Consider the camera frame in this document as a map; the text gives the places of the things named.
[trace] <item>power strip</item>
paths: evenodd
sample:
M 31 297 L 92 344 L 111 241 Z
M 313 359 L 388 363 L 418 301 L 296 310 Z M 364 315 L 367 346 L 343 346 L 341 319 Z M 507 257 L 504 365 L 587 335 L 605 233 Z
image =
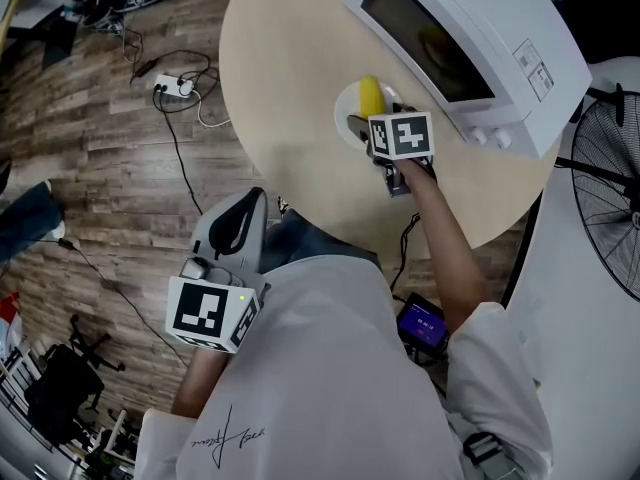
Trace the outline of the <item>power strip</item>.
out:
M 191 80 L 180 80 L 175 76 L 158 75 L 156 77 L 156 87 L 160 86 L 164 94 L 176 96 L 178 98 L 188 98 L 193 91 Z

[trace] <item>purple screen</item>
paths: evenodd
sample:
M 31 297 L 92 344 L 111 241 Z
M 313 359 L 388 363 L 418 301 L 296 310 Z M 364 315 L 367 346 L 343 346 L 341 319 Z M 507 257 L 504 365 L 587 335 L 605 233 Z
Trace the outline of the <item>purple screen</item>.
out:
M 438 345 L 447 332 L 443 320 L 415 304 L 404 314 L 399 327 L 432 347 Z

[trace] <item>hand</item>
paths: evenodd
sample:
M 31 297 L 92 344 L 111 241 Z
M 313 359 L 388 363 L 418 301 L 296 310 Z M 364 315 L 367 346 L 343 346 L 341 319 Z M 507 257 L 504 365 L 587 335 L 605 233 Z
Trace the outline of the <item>hand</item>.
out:
M 423 185 L 437 184 L 436 180 L 413 160 L 396 160 L 393 164 L 404 175 L 412 191 Z

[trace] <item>fan grille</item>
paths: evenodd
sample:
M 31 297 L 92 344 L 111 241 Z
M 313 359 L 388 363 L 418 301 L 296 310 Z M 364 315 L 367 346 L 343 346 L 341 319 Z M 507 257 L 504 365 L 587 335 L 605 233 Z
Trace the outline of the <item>fan grille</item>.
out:
M 640 179 L 639 98 L 625 93 L 622 127 L 616 123 L 615 105 L 594 103 L 576 130 L 572 159 Z M 573 186 L 582 222 L 600 260 L 618 284 L 640 300 L 639 229 L 624 186 L 577 169 Z

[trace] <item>jeans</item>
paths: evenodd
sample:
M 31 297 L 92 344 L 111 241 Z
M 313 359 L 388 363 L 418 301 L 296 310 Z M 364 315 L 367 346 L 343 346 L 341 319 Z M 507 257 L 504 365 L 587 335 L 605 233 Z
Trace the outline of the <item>jeans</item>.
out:
M 61 221 L 62 211 L 46 183 L 22 194 L 0 215 L 0 262 L 28 249 Z
M 295 210 L 287 210 L 282 222 L 267 230 L 260 273 L 266 274 L 287 263 L 327 254 L 362 258 L 380 268 L 376 254 L 342 242 L 315 227 Z

